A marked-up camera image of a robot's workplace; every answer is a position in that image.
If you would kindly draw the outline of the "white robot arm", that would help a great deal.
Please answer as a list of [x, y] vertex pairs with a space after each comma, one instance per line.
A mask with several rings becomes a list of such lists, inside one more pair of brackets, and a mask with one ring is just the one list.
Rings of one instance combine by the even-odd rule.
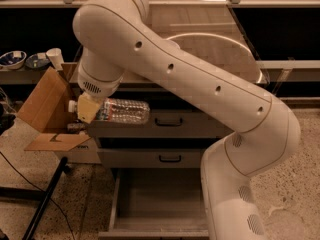
[[145, 25], [148, 0], [88, 0], [73, 31], [83, 46], [77, 115], [91, 122], [125, 71], [160, 85], [232, 129], [201, 160], [210, 240], [267, 240], [249, 179], [298, 147], [300, 125], [268, 91], [195, 57]]

